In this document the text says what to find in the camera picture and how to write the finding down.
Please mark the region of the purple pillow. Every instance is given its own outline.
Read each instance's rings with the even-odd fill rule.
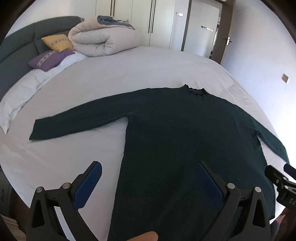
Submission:
[[[32,59],[28,64],[33,69],[41,69],[47,72],[55,66],[58,66],[64,58],[71,54],[74,54],[74,52],[70,49],[65,49],[60,53],[55,50],[48,50]]]

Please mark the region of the wardrobe handle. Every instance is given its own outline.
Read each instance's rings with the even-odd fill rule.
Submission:
[[[149,16],[149,27],[148,27],[148,33],[150,33],[151,13],[152,13],[152,1],[153,1],[153,0],[151,0],[151,7],[150,7],[150,16]]]
[[[155,8],[156,8],[156,0],[155,0],[155,2],[154,2],[153,19],[152,19],[152,31],[151,31],[151,33],[153,33]]]
[[[113,16],[115,15],[115,0],[114,0],[114,6],[113,6]]]
[[[110,16],[112,16],[112,0],[111,0],[111,4],[110,4]]]

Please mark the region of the bed frame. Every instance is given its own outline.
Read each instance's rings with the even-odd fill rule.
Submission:
[[[30,24],[7,36],[0,45],[0,101],[5,93],[32,68],[28,62],[49,50],[42,37],[68,35],[82,21],[78,16],[45,19]]]

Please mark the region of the long sleeve sweater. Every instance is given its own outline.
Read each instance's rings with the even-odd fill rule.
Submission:
[[[198,240],[218,213],[196,179],[199,161],[239,188],[261,187],[274,217],[275,191],[264,175],[258,138],[288,162],[284,146],[244,110],[205,89],[142,89],[94,100],[36,120],[30,140],[90,130],[124,116],[126,143],[108,240],[151,230],[159,241]]]

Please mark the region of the white pillow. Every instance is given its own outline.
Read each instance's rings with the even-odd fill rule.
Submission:
[[[20,78],[0,102],[0,126],[4,133],[7,134],[14,118],[43,85],[68,66],[85,58],[87,56],[75,52],[75,54],[67,56],[57,67],[47,72],[33,69]]]

